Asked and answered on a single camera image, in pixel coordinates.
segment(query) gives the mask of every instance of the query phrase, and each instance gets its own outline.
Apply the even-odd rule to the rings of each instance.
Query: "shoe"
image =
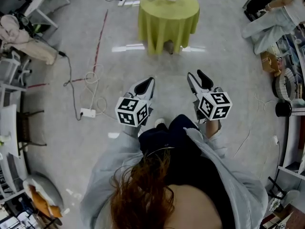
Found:
[[[154,128],[157,128],[159,124],[164,124],[165,125],[165,120],[163,118],[157,119],[156,122],[154,123]]]

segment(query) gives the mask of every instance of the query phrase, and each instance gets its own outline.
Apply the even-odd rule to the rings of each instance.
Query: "white chair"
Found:
[[[11,52],[12,58],[0,60],[0,72],[5,72],[1,80],[6,84],[11,84],[16,74],[17,68],[21,65],[20,56],[15,51]]]
[[[44,1],[45,0],[33,0],[27,10],[24,12],[24,15],[29,18],[34,11],[37,11],[47,22],[49,22],[55,28],[58,28],[58,25],[40,10],[40,6]]]
[[[4,95],[9,90],[9,92],[12,91],[26,91],[25,87],[19,87],[16,85],[13,85],[14,77],[17,73],[20,73],[20,76],[18,77],[18,81],[22,83],[23,86],[25,86],[23,81],[23,75],[25,73],[31,73],[31,70],[26,70],[25,67],[30,61],[27,60],[23,66],[21,66],[20,62],[20,56],[15,52],[11,52],[11,58],[4,58],[0,60],[0,109],[3,107],[4,104]]]

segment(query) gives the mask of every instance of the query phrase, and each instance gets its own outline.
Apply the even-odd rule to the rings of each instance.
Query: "yellow-green tablecloth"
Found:
[[[160,54],[164,42],[172,40],[174,52],[187,47],[199,19],[197,0],[140,0],[139,40],[148,42],[149,54]]]

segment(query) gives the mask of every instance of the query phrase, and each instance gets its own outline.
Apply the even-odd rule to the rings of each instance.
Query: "floor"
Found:
[[[277,135],[282,150],[285,124],[284,119],[275,115],[276,98],[272,94],[270,76],[263,72],[260,57],[254,55],[251,42],[241,37],[241,29],[249,22],[242,9],[246,0],[198,1],[200,19],[189,41],[195,51],[149,56],[147,50],[140,47],[113,52],[114,47],[142,43],[137,40],[139,8],[118,7],[116,1],[105,0],[71,0],[70,5],[57,10],[52,18],[59,28],[48,32],[48,42],[71,59],[72,79],[84,78],[94,65],[105,20],[97,59],[97,64],[103,64],[104,69],[97,97],[106,99],[105,113],[115,117],[118,98],[132,83],[153,76],[156,79],[154,111],[143,130],[151,128],[161,116],[168,122],[178,114],[195,120],[192,106],[195,97],[186,75],[201,69],[215,86],[228,92],[233,102],[228,118],[222,121],[222,143],[228,147],[228,156],[246,165],[267,184],[267,177],[275,175],[279,155],[279,146],[273,144],[272,136]],[[53,0],[52,4],[63,3],[63,0]],[[26,93],[25,109],[45,110],[30,123],[32,139],[48,144],[47,147],[29,147],[30,169],[49,177],[60,191],[65,207],[69,208],[62,219],[62,227],[81,229],[79,202],[91,169],[105,149],[111,148],[111,137],[120,132],[122,126],[105,115],[81,121],[75,119],[71,87],[63,86],[69,79],[65,58],[59,56],[52,66],[33,61],[30,68],[33,74],[28,83],[33,87]],[[100,75],[101,71],[102,66],[97,66],[96,73]],[[81,106],[90,105],[91,95],[83,92],[83,80],[76,81],[74,87],[79,111]],[[255,94],[263,102],[275,102],[268,103],[265,111],[261,102],[258,109]]]

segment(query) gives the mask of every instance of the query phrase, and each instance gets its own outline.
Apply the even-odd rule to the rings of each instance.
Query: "orange object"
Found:
[[[62,215],[61,215],[61,210],[59,209],[58,206],[51,206],[51,205],[50,205],[50,210],[51,210],[51,213],[52,213],[52,215],[53,215],[54,217],[56,217],[56,218],[62,217]]]
[[[281,74],[281,70],[275,55],[265,51],[261,53],[261,59],[264,71],[273,73],[275,77]]]
[[[49,206],[48,206],[47,201],[44,200],[38,192],[36,192],[36,189],[34,186],[29,186],[29,187],[30,187],[30,191],[32,193],[33,203],[34,203],[35,207],[39,211],[44,213],[46,216],[51,217],[51,214],[48,209]]]

